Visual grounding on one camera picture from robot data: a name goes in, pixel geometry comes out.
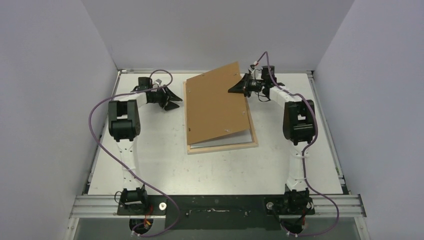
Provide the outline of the white wooden picture frame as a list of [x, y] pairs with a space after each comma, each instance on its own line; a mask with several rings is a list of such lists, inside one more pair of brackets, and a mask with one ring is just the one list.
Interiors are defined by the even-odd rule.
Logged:
[[231, 132], [228, 135], [219, 136], [206, 141], [193, 144], [187, 143], [186, 152], [188, 155], [249, 149], [259, 146], [248, 99], [246, 97], [243, 97], [242, 99], [244, 100], [246, 107], [246, 111], [244, 111], [242, 115], [248, 118], [250, 128], [244, 131]]

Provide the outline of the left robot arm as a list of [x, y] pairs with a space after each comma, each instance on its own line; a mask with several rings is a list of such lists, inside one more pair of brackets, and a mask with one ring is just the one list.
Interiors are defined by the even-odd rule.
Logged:
[[123, 163], [123, 190], [118, 201], [120, 215], [147, 215], [155, 210], [149, 200], [146, 186], [138, 180], [137, 140], [141, 133], [139, 108], [146, 104], [158, 104], [165, 111], [179, 108], [182, 98], [172, 92], [161, 80], [139, 77], [138, 84], [128, 95], [108, 102], [108, 131], [115, 140], [119, 160]]

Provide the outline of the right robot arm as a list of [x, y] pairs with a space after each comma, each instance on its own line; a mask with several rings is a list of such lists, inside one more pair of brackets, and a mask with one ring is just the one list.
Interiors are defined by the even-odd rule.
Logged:
[[315, 107], [312, 100], [303, 101], [289, 92], [283, 83], [276, 81], [274, 66], [256, 64], [248, 68], [241, 80], [228, 89], [229, 93], [243, 94], [249, 98], [252, 93], [263, 95], [283, 108], [282, 133], [289, 143], [290, 157], [288, 177], [282, 203], [269, 204], [278, 215], [314, 214], [314, 204], [306, 183], [304, 149], [313, 142], [316, 135]]

